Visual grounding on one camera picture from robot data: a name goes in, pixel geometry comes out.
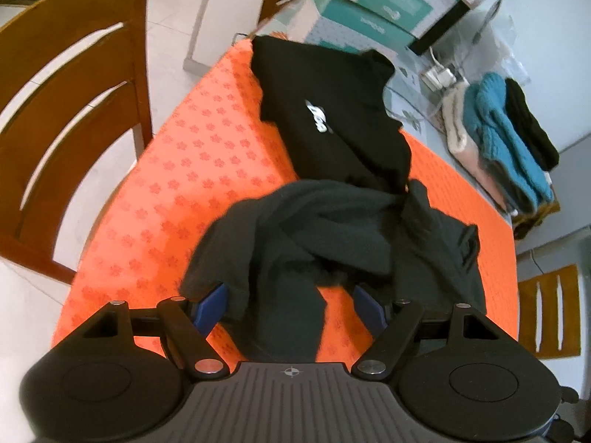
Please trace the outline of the teal knitted sweater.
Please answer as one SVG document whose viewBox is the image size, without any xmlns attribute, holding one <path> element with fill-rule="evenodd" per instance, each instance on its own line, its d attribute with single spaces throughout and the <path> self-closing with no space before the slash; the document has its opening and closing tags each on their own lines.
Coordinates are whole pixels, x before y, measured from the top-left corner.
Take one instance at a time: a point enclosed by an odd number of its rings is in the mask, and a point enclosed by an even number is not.
<svg viewBox="0 0 591 443">
<path fill-rule="evenodd" d="M 543 169 L 507 114 L 506 100 L 505 78 L 488 72 L 466 89 L 462 120 L 510 208 L 534 214 L 554 196 Z"/>
</svg>

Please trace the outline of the wooden chair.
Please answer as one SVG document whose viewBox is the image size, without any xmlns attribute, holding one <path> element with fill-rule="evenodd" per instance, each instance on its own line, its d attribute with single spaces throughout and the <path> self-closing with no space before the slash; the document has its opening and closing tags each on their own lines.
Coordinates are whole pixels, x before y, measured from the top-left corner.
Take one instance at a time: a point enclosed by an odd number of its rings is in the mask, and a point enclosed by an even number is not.
<svg viewBox="0 0 591 443">
<path fill-rule="evenodd" d="M 146 0 L 40 0 L 1 29 L 1 104 L 81 39 L 101 37 L 51 74 L 1 130 L 1 255 L 69 284 L 54 250 L 93 164 L 127 131 L 152 139 Z"/>
<path fill-rule="evenodd" d="M 575 264 L 518 283 L 519 343 L 539 359 L 581 355 L 579 274 Z"/>
</svg>

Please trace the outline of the orange patterned table cloth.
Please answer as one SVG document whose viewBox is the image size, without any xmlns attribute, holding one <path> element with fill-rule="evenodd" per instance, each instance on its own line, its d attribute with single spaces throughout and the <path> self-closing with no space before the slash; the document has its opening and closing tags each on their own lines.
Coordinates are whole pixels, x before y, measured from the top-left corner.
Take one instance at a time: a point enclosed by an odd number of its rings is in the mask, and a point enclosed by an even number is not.
<svg viewBox="0 0 591 443">
<path fill-rule="evenodd" d="M 104 304 L 152 308 L 174 296 L 204 231 L 236 201 L 293 181 L 273 125 L 259 118 L 262 92 L 239 41 L 197 83 L 124 179 L 87 243 L 53 338 L 60 341 Z M 478 266 L 488 317 L 519 326 L 513 231 L 499 212 L 425 143 L 408 137 L 411 175 L 431 205 L 479 229 Z"/>
</svg>

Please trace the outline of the black garment white logo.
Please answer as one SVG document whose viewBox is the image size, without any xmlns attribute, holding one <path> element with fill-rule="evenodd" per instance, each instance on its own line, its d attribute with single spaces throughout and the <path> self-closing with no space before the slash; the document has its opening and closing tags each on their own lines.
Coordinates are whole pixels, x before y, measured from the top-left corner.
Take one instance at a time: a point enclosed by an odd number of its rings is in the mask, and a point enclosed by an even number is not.
<svg viewBox="0 0 591 443">
<path fill-rule="evenodd" d="M 260 118 L 276 125 L 298 177 L 404 192 L 411 149 L 384 102 L 393 63 L 273 36 L 252 40 Z"/>
</svg>

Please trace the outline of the teal white cardboard box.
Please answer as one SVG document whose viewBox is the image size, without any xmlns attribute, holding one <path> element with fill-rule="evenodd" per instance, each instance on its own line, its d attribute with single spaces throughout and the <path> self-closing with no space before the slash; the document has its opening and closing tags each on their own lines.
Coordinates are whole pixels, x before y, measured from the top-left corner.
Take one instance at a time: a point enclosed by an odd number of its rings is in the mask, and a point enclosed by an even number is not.
<svg viewBox="0 0 591 443">
<path fill-rule="evenodd" d="M 342 51 L 376 49 L 392 59 L 425 53 L 484 0 L 303 0 L 291 40 Z"/>
</svg>

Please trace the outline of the pink folded sweater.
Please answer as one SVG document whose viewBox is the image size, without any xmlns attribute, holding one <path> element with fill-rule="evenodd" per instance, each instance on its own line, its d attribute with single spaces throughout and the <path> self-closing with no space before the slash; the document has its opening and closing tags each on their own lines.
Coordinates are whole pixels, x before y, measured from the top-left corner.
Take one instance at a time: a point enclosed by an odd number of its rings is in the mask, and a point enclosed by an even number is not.
<svg viewBox="0 0 591 443">
<path fill-rule="evenodd" d="M 494 178 L 485 170 L 479 148 L 464 125 L 465 94 L 468 87 L 469 84 L 466 81 L 461 81 L 443 97 L 441 113 L 448 150 L 495 203 L 508 212 L 505 198 Z"/>
</svg>

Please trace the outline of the dark green zip garment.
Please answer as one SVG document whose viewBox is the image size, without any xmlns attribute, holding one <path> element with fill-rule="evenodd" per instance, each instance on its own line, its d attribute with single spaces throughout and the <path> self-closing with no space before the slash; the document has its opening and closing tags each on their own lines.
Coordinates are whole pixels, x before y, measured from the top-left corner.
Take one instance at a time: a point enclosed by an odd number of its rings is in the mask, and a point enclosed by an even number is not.
<svg viewBox="0 0 591 443">
<path fill-rule="evenodd" d="M 325 325 L 322 288 L 365 288 L 431 316 L 456 303 L 486 307 L 478 229 L 433 208 L 413 180 L 398 195 L 300 180 L 231 206 L 205 231 L 180 284 L 193 298 L 228 288 L 225 330 L 243 356 L 315 360 Z"/>
</svg>

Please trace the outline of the black folded garment on stack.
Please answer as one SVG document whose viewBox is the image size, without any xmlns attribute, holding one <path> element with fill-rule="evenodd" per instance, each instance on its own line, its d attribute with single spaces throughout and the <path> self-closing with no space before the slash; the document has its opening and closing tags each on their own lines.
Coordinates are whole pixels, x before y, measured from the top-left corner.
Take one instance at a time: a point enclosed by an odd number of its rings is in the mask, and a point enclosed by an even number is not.
<svg viewBox="0 0 591 443">
<path fill-rule="evenodd" d="M 506 78 L 505 83 L 505 108 L 515 132 L 540 168 L 550 172 L 559 164 L 559 152 L 530 111 L 520 84 L 512 78 Z"/>
</svg>

